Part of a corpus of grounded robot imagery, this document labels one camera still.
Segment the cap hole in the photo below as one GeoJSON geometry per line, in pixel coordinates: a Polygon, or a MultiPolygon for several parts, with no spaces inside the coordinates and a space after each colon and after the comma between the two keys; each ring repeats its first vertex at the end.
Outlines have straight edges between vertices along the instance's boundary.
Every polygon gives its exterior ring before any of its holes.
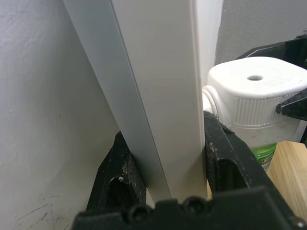
{"type": "Polygon", "coordinates": [[[259,80],[262,80],[262,79],[263,79],[263,77],[260,76],[260,75],[252,75],[252,76],[248,77],[248,80],[250,80],[250,81],[259,81],[259,80]]]}

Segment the white cap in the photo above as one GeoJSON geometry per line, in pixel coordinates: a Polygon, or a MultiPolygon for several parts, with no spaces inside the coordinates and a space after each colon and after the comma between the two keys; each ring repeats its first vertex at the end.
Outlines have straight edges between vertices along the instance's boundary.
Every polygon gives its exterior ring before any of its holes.
{"type": "Polygon", "coordinates": [[[211,109],[216,107],[224,125],[250,147],[258,147],[293,136],[299,120],[280,115],[275,108],[305,88],[305,69],[272,57],[248,57],[213,67],[203,97],[211,109]]]}

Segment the wooden surface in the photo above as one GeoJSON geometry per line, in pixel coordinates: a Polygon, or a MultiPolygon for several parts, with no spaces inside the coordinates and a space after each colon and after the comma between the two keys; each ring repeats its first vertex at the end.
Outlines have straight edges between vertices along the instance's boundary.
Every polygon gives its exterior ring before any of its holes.
{"type": "MultiPolygon", "coordinates": [[[[293,212],[307,220],[307,149],[304,144],[283,141],[277,144],[267,172],[293,212]]],[[[212,198],[209,184],[208,198],[212,198]]]]}

